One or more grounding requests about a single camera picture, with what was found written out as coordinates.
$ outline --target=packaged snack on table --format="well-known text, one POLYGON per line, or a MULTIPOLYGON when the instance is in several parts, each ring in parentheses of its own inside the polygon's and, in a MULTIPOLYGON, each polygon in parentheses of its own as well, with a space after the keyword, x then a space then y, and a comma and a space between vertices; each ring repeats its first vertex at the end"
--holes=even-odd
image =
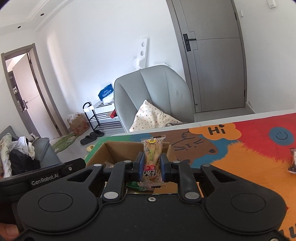
POLYGON ((288 172, 296 174, 296 148, 291 148, 292 166, 288 168, 288 172))
POLYGON ((143 179, 139 183, 142 187, 159 187, 165 183, 161 179, 159 157, 163 150, 165 135, 157 138, 142 139, 145 152, 143 179))

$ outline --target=orange speech bubble print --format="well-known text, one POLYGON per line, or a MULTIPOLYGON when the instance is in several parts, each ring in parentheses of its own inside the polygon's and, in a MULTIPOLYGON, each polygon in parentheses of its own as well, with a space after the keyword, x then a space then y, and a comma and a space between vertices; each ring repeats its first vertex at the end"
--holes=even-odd
POLYGON ((235 124, 233 123, 189 128, 189 131, 193 134, 201 134, 205 138, 213 141, 222 138, 237 140, 242 136, 241 132, 235 128, 235 124))

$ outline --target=hand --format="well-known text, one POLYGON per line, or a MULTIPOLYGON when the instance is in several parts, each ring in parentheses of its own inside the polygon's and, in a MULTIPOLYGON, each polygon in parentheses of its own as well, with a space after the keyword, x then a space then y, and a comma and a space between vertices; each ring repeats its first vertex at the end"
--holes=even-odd
POLYGON ((2 236, 6 241, 14 240, 18 235, 19 231, 14 224, 0 223, 0 236, 2 236))

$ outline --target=blue bag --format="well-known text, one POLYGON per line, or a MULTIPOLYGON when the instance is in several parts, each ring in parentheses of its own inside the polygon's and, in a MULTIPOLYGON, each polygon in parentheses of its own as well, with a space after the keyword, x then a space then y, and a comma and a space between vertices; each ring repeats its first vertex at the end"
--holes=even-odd
POLYGON ((114 91, 112 84, 107 85, 104 89, 100 91, 98 94, 100 100, 103 100, 105 97, 107 97, 109 94, 111 94, 114 91))

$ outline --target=cardboard box on floor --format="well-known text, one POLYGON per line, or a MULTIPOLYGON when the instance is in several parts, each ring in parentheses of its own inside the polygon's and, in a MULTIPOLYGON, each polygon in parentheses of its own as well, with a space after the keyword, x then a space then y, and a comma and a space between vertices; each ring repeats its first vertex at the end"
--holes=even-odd
MULTIPOLYGON (((135 161, 139 152, 144 150, 144 145, 141 142, 120 142, 107 141, 96 151, 92 158, 86 164, 87 167, 93 164, 104 164, 109 162, 115 164, 120 161, 131 160, 135 161)), ((166 153, 169 161, 176 160, 170 143, 163 143, 163 152, 166 153)), ((166 183, 165 187, 155 188, 154 194, 177 193, 178 187, 175 183, 166 183)))
POLYGON ((72 122, 68 121, 68 123, 73 133, 77 136, 81 136, 89 129, 89 125, 82 114, 78 114, 72 122))

